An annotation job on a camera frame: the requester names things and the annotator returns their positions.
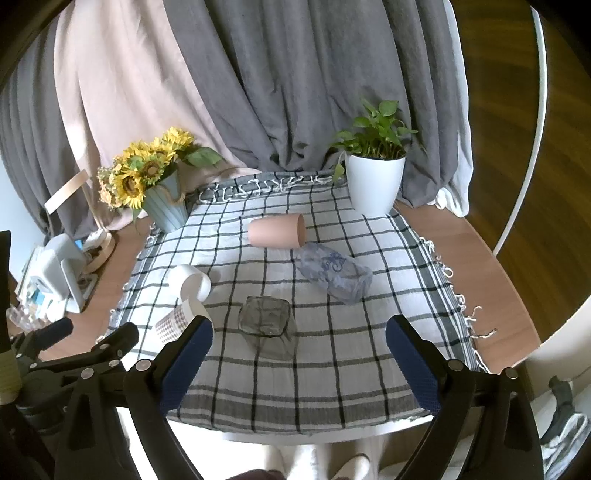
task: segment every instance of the white cup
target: white cup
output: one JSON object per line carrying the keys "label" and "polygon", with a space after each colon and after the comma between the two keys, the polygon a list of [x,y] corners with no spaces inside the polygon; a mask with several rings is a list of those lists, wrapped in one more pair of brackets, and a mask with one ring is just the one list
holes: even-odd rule
{"label": "white cup", "polygon": [[181,264],[168,274],[168,288],[181,301],[196,298],[203,302],[212,289],[212,282],[205,273],[194,266]]}

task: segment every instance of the white slipper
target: white slipper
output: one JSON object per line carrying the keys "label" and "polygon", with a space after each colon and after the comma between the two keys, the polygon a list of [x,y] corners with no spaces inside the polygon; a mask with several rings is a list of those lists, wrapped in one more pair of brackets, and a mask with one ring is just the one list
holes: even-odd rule
{"label": "white slipper", "polygon": [[371,463],[369,458],[363,453],[355,455],[351,460],[344,464],[332,480],[347,478],[349,480],[363,480],[369,473]]}
{"label": "white slipper", "polygon": [[262,445],[263,447],[263,468],[267,471],[275,470],[285,476],[285,465],[283,455],[279,448],[273,445]]}

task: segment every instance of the white device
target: white device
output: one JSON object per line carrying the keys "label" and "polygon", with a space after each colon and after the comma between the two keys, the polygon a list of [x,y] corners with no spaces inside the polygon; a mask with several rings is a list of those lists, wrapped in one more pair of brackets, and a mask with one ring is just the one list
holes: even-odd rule
{"label": "white device", "polygon": [[87,260],[72,239],[58,235],[39,253],[30,280],[40,292],[67,301],[66,310],[80,313],[96,285],[96,275],[83,275]]}

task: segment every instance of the blue flower pot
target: blue flower pot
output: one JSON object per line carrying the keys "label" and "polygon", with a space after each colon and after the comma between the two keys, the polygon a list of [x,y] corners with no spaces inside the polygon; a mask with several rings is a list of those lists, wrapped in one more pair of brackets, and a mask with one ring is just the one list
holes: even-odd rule
{"label": "blue flower pot", "polygon": [[144,210],[166,233],[178,230],[189,218],[184,199],[177,201],[180,197],[178,170],[145,192]]}

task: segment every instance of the blue gripper pad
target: blue gripper pad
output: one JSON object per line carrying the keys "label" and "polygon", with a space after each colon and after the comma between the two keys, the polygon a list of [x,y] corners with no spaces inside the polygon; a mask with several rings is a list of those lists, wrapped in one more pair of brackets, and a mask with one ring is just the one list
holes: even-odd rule
{"label": "blue gripper pad", "polygon": [[395,317],[390,318],[386,324],[386,343],[419,406],[429,410],[432,415],[437,415],[441,410],[437,396],[439,389],[437,378]]}
{"label": "blue gripper pad", "polygon": [[180,406],[212,342],[212,323],[204,320],[162,380],[162,396],[159,406],[163,416]]}

